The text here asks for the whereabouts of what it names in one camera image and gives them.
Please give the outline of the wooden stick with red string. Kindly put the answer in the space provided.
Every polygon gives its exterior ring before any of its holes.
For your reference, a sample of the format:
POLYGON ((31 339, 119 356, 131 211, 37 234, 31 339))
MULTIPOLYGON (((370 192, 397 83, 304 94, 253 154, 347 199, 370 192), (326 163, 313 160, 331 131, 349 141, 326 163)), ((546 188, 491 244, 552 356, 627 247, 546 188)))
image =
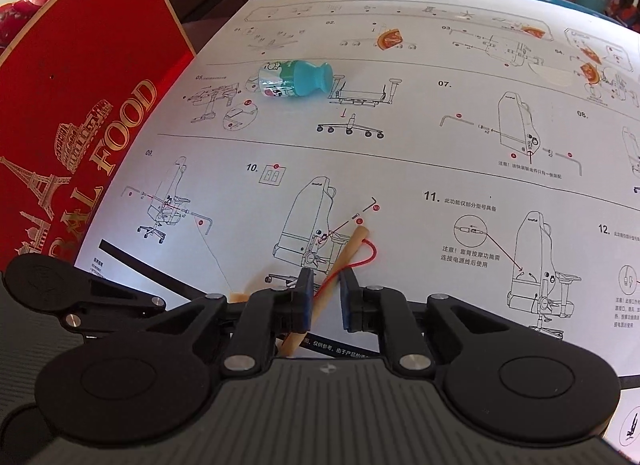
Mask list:
MULTIPOLYGON (((352 236, 344 246, 340 255, 338 255, 331 272, 324 279, 318 291, 314 293, 314 304, 312 305, 311 324, 320 318, 321 313, 329 304, 330 299, 333 296, 334 289, 338 284, 338 274, 346 269, 354 269, 361 266, 368 265, 378 255, 378 248, 369 240, 370 231, 363 225, 358 225, 352 236), (367 245, 370 248, 371 254, 368 258, 356 261, 354 258, 357 255, 361 245, 367 245)), ((229 299, 231 303, 245 303, 250 298, 249 293, 231 293, 229 299)), ((279 357, 292 357, 297 348, 302 344, 306 335, 308 334, 290 334, 285 337, 285 340, 279 348, 279 357)))

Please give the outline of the small teal bottle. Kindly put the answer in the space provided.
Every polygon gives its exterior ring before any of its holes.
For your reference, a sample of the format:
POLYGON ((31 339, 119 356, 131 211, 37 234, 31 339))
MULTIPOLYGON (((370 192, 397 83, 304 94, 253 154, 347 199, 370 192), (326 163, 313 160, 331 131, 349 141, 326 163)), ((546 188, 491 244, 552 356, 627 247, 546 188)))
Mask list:
POLYGON ((317 91, 328 93, 332 84, 333 69, 328 63, 272 61, 258 70, 260 92, 273 98, 301 98, 317 91))

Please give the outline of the white instruction sheet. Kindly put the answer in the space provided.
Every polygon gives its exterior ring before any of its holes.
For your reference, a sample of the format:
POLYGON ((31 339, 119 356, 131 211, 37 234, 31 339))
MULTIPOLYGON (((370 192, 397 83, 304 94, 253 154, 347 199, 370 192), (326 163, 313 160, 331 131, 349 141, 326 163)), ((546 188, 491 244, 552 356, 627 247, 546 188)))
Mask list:
POLYGON ((37 378, 79 464, 623 464, 639 448, 638 37, 536 0, 252 0, 157 103, 78 267, 166 311, 37 378), (265 96, 267 62, 328 93, 265 96), (222 369, 231 293, 352 269, 426 303, 433 377, 343 327, 222 369))

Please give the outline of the red food gift box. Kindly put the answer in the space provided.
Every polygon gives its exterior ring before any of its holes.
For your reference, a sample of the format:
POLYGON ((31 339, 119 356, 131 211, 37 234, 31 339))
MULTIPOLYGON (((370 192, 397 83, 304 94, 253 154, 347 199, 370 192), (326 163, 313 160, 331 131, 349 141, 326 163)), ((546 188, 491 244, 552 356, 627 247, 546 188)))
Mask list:
POLYGON ((168 0, 1 8, 1 259, 74 260, 129 147, 194 58, 168 0))

